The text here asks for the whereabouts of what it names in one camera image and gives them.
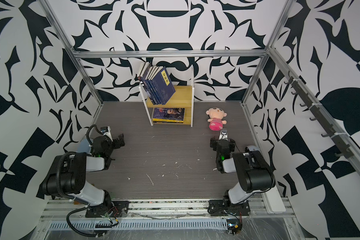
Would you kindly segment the yellow cartoon book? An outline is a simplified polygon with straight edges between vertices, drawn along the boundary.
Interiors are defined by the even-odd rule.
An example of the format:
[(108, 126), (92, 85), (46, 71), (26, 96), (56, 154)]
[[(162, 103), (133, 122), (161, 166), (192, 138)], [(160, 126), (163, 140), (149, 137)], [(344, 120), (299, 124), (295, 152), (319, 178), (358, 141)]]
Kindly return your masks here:
[(158, 120), (153, 120), (153, 123), (154, 124), (183, 124), (184, 121), (158, 119)]

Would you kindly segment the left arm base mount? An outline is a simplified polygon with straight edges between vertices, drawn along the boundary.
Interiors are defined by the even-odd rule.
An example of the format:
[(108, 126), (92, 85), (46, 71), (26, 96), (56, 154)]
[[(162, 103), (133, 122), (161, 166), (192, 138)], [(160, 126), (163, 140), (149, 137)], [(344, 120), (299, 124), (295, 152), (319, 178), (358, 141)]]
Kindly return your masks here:
[(111, 218), (118, 218), (128, 213), (129, 201), (112, 201), (111, 204), (101, 204), (89, 207), (86, 211), (86, 218), (100, 218), (108, 214)]

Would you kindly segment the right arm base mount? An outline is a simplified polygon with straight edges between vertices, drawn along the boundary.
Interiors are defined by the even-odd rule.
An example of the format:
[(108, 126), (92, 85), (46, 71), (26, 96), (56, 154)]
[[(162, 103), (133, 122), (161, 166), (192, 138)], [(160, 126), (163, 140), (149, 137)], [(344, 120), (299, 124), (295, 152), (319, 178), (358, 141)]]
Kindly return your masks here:
[(207, 208), (207, 212), (213, 217), (249, 216), (251, 211), (249, 204), (247, 202), (240, 205), (228, 205), (223, 200), (209, 200), (208, 203), (209, 206)]

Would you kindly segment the navy book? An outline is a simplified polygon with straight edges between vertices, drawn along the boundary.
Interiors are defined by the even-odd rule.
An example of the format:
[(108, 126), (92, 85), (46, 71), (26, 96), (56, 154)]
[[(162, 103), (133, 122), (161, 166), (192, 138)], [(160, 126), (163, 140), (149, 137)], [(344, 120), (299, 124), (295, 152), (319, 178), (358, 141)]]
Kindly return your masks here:
[(151, 72), (150, 72), (150, 79), (151, 79), (152, 82), (153, 82), (153, 85), (154, 85), (154, 88), (155, 88), (157, 97), (159, 98), (159, 102), (160, 102), (159, 105), (161, 105), (161, 104), (162, 104), (162, 99), (161, 99), (161, 96), (160, 96), (160, 94), (159, 94), (159, 90), (158, 90), (157, 84), (156, 84), (156, 82), (155, 82), (155, 80), (154, 80), (154, 78), (155, 78), (155, 76), (156, 76), (157, 68), (158, 68), (158, 67), (156, 67), (156, 66), (152, 66), (152, 70), (151, 70)]
[(147, 95), (150, 97), (153, 105), (156, 105), (157, 102), (156, 102), (156, 99), (153, 94), (153, 89), (150, 86), (150, 83), (148, 82), (148, 73), (149, 73), (151, 66), (152, 66), (152, 64), (149, 62), (144, 63), (142, 73), (141, 73), (141, 81), (143, 82), (143, 84), (146, 88)]
[(156, 91), (155, 91), (155, 88), (154, 88), (154, 85), (153, 85), (153, 82), (152, 80), (150, 79), (150, 72), (152, 70), (152, 66), (148, 72), (148, 76), (147, 76), (147, 80), (146, 80), (146, 83), (150, 89), (150, 92), (151, 92), (151, 101), (154, 105), (158, 105), (160, 102), (159, 102), (159, 98), (157, 97), (157, 94), (156, 94)]
[(154, 80), (157, 84), (159, 94), (162, 99), (162, 105), (166, 105), (170, 98), (173, 96), (173, 94), (176, 92), (176, 90), (166, 67), (156, 67), (158, 68)]

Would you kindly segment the purple book orange calligraphy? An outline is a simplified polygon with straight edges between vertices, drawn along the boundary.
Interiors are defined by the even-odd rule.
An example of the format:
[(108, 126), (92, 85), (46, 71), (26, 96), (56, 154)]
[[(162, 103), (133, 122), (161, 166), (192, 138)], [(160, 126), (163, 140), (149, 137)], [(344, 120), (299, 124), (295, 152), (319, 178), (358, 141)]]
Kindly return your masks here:
[(149, 62), (147, 62), (145, 71), (144, 71), (144, 73), (142, 74), (141, 80), (140, 80), (140, 83), (142, 84), (142, 86), (143, 86), (144, 90), (146, 91), (147, 96), (148, 96), (149, 98), (151, 98), (151, 92), (150, 92), (150, 89), (149, 89), (149, 87), (148, 87), (148, 85), (147, 85), (147, 83), (146, 83), (146, 80), (147, 80), (148, 72), (149, 72), (151, 66), (152, 66), (152, 64), (149, 63)]

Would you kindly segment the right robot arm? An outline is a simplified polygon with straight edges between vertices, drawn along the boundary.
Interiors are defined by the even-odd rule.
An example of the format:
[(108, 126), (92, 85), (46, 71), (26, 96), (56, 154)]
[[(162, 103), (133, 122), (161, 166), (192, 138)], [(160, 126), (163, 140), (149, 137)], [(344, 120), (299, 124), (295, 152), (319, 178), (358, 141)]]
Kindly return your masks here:
[(258, 147), (247, 146), (244, 152), (235, 153), (234, 140), (215, 137), (210, 139), (210, 147), (217, 154), (217, 170), (222, 174), (236, 173), (238, 177), (238, 183), (223, 198), (226, 206), (243, 204), (254, 194), (265, 193), (276, 185), (271, 167)]

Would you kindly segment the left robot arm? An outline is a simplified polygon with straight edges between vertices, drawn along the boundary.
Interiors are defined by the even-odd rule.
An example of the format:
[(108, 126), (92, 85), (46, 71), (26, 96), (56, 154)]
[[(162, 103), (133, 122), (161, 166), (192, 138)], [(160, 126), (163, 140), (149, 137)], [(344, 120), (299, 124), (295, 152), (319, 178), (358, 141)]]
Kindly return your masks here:
[(91, 125), (78, 151), (66, 152), (56, 156), (41, 184), (42, 193), (52, 198), (64, 198), (82, 204), (80, 209), (69, 212), (66, 222), (71, 230), (87, 238), (103, 237), (106, 232), (82, 232), (70, 220), (71, 215), (82, 211), (87, 218), (106, 218), (114, 228), (119, 225), (118, 208), (111, 200), (110, 193), (91, 185), (87, 181), (87, 173), (108, 170), (113, 159), (114, 150), (125, 146), (125, 138), (120, 134), (112, 137), (109, 126), (98, 128)]

